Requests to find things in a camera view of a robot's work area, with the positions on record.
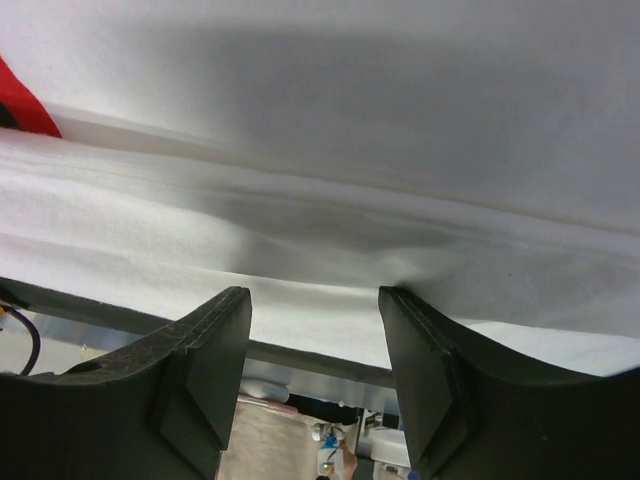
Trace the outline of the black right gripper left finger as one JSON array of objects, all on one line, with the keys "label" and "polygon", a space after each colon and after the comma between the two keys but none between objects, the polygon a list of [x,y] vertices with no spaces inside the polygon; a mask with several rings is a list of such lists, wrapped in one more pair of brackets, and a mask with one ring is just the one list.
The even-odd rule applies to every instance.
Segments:
[{"label": "black right gripper left finger", "polygon": [[248,289],[62,374],[1,378],[5,479],[212,479],[229,444]]}]

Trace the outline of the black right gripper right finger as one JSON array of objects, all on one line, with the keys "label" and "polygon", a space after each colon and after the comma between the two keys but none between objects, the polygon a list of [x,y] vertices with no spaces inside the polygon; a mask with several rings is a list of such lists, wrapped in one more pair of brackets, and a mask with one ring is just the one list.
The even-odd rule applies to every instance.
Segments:
[{"label": "black right gripper right finger", "polygon": [[639,373],[598,377],[521,354],[383,287],[409,460],[424,479],[635,479]]}]

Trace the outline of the white t-shirt red print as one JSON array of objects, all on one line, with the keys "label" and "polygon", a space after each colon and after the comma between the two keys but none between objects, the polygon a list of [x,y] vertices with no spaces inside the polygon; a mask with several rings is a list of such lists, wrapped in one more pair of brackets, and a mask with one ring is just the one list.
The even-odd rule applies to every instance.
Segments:
[{"label": "white t-shirt red print", "polygon": [[405,286],[538,359],[639,363],[635,1],[5,1],[57,137],[1,134],[3,276],[389,363]]}]

